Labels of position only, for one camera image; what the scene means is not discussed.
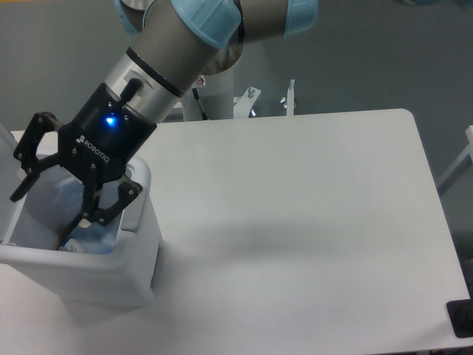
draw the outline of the gray background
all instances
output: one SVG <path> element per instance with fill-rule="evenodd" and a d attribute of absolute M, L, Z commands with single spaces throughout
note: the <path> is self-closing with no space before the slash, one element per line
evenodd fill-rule
<path fill-rule="evenodd" d="M 0 29 L 0 121 L 8 129 L 24 129 L 37 111 L 70 121 L 132 41 L 112 0 L 0 4 Z M 236 93 L 258 87 L 260 114 L 281 115 L 290 78 L 299 114 L 411 111 L 438 179 L 473 124 L 473 13 L 454 0 L 321 0 L 310 32 L 245 49 Z M 473 257 L 470 182 L 471 171 L 443 199 L 463 257 Z"/>

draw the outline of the white table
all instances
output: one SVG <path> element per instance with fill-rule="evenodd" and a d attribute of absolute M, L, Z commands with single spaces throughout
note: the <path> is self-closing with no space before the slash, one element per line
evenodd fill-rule
<path fill-rule="evenodd" d="M 165 240 L 149 308 L 63 301 L 0 266 L 2 354 L 378 354 L 473 345 L 403 110 L 163 124 L 141 149 Z"/>

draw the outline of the white container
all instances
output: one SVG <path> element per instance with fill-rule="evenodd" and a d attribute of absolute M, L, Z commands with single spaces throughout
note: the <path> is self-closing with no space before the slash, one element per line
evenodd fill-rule
<path fill-rule="evenodd" d="M 69 253 L 56 251 L 58 232 L 78 213 L 68 208 L 67 201 L 58 201 L 58 179 L 63 172 L 58 167 L 44 172 L 22 201 L 12 203 L 10 195 L 19 184 L 16 172 L 20 167 L 13 158 L 15 146 L 11 134 L 0 125 L 0 263 L 64 299 L 130 306 L 151 302 L 162 237 L 149 197 L 151 172 L 144 160 L 133 158 L 127 170 L 143 192 L 106 227 L 106 233 L 116 234 L 113 251 L 106 255 Z"/>

